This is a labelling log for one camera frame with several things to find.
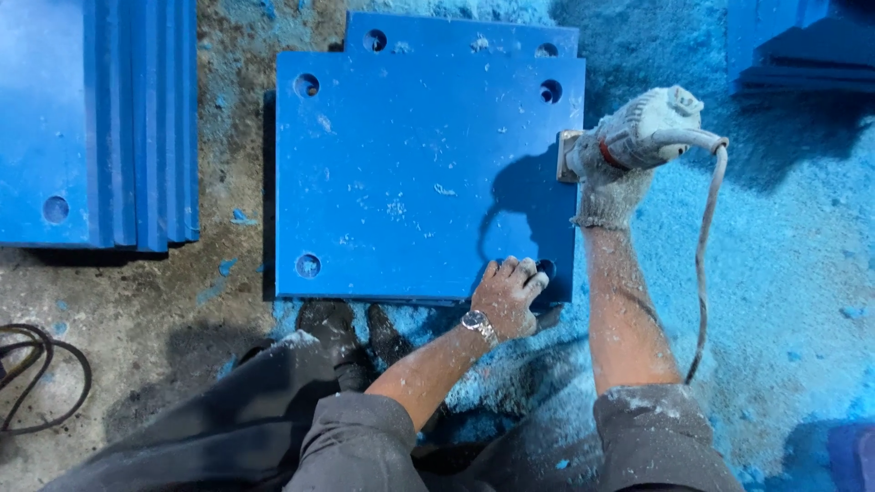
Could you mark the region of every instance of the silver watch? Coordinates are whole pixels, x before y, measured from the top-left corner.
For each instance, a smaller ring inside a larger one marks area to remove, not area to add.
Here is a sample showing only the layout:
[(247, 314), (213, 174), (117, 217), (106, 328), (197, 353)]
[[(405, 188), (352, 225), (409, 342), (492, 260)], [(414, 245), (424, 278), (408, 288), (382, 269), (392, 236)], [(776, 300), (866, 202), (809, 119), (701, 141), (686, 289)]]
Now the silver watch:
[(490, 347), (498, 345), (498, 336), (489, 323), (489, 318), (482, 311), (469, 311), (462, 316), (462, 326), (483, 335)]

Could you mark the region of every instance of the sleeve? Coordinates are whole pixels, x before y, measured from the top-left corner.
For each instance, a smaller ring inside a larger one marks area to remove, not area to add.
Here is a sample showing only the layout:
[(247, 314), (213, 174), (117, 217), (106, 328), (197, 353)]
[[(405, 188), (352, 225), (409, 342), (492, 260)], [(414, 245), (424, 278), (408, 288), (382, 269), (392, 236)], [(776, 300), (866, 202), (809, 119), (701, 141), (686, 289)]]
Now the sleeve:
[(720, 454), (690, 388), (681, 384), (611, 388), (593, 407), (605, 451), (599, 492), (743, 492)]
[(319, 400), (297, 472), (283, 492), (426, 488), (410, 452), (410, 415), (388, 397), (338, 393)]

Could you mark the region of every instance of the black cable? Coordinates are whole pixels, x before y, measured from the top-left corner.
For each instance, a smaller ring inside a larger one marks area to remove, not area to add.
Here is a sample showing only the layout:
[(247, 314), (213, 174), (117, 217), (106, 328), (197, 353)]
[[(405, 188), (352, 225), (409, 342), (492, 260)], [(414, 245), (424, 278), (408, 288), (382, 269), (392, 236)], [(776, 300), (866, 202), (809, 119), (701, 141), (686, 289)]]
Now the black cable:
[[(37, 371), (37, 375), (33, 377), (30, 383), (28, 383), (27, 387), (24, 388), (21, 395), (15, 401), (15, 404), (12, 405), (12, 409), (9, 412), (9, 415), (3, 420), (3, 424), (0, 425), (0, 437), (3, 436), (19, 436), (22, 434), (30, 434), (33, 432), (44, 431), (45, 429), (54, 427), (68, 418), (72, 417), (74, 413), (85, 403), (85, 398), (88, 397), (88, 392), (91, 391), (91, 364), (88, 363), (88, 359), (85, 354), (82, 353), (81, 350), (74, 347), (73, 345), (60, 340), (54, 340), (49, 337), (46, 332), (35, 327), (34, 325), (25, 325), (20, 323), (12, 323), (9, 325), (3, 325), (0, 327), (0, 333), (15, 333), (21, 334), (22, 332), (28, 332), (30, 334), (36, 335), (38, 340), (30, 340), (30, 341), (20, 341), (16, 343), (12, 343), (10, 345), (0, 347), (0, 359), (7, 356), (7, 354), (19, 350), (21, 348), (33, 347), (38, 350), (37, 356), (32, 356), (32, 353), (25, 358), (25, 361), (19, 363), (11, 372), (9, 372), (2, 381), (0, 381), (0, 390), (6, 387), (9, 383), (12, 382), (16, 377), (21, 376), (26, 370), (28, 370), (36, 361), (39, 359), (39, 356), (45, 352), (45, 360), (43, 361), (43, 365)], [(25, 427), (22, 429), (10, 429), (9, 425), (12, 422), (12, 419), (15, 417), (15, 414), (18, 412), (18, 409), (21, 408), (21, 405), (24, 403), (27, 396), (33, 390), (33, 387), (37, 385), (39, 379), (46, 373), (49, 369), (49, 365), (52, 363), (52, 358), (54, 357), (54, 348), (63, 348), (70, 354), (76, 358), (79, 364), (82, 366), (82, 373), (84, 375), (84, 382), (82, 385), (82, 392), (79, 395), (79, 399), (76, 400), (76, 403), (73, 404), (73, 407), (70, 408), (69, 411), (56, 418), (55, 420), (50, 420), (45, 422), (44, 424), (32, 425), (30, 427)]]

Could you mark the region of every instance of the person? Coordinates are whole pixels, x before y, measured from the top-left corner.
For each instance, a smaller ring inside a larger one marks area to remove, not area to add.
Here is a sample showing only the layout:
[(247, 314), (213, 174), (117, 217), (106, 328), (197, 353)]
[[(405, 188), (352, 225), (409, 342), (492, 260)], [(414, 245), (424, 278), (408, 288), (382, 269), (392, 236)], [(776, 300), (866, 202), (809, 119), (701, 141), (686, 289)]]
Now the person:
[(555, 454), (522, 449), (523, 430), (536, 425), (528, 419), (455, 474), (417, 470), (411, 458), (417, 432), (462, 375), (498, 344), (537, 329), (530, 306), (549, 279), (530, 258), (508, 257), (488, 264), (458, 324), (416, 350), (377, 329), (388, 320), (372, 306), (374, 349), (398, 355), (372, 383), (349, 307), (309, 302), (293, 336), (45, 490), (743, 490), (682, 384), (635, 257), (629, 218), (653, 172), (609, 166), (586, 134), (575, 149), (586, 157), (574, 222), (586, 249), (592, 413), (604, 455), (594, 481), (572, 480)]

